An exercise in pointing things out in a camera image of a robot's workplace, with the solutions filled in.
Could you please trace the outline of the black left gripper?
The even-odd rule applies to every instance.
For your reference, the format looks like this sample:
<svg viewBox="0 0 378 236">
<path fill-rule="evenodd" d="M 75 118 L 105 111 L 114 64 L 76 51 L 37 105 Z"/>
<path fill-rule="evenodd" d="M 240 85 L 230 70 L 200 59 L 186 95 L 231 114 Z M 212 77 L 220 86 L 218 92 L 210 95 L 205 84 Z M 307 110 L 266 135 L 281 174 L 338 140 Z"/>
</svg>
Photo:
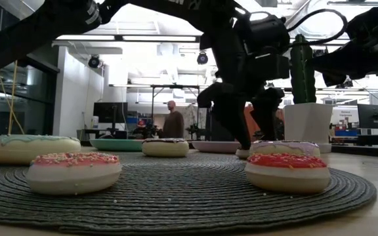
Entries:
<svg viewBox="0 0 378 236">
<path fill-rule="evenodd" d="M 215 119 L 240 143 L 249 150 L 251 140 L 244 115 L 246 103 L 253 107 L 252 118 L 263 133 L 263 140 L 276 138 L 276 110 L 285 96 L 284 90 L 267 87 L 266 81 L 258 77 L 239 79 L 235 84 L 216 82 L 200 92 L 198 106 L 210 108 L 213 103 Z"/>
</svg>

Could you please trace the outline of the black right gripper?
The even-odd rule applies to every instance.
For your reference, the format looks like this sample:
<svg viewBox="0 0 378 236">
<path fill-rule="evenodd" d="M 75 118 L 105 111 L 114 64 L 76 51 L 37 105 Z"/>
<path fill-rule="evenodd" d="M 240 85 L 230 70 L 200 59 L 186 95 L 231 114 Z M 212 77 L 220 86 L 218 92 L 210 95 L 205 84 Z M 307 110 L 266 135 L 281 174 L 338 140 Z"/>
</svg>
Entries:
<svg viewBox="0 0 378 236">
<path fill-rule="evenodd" d="M 327 87 L 343 84 L 349 77 L 378 76 L 378 33 L 359 42 L 354 39 L 329 54 L 308 60 L 308 66 L 323 73 Z"/>
</svg>

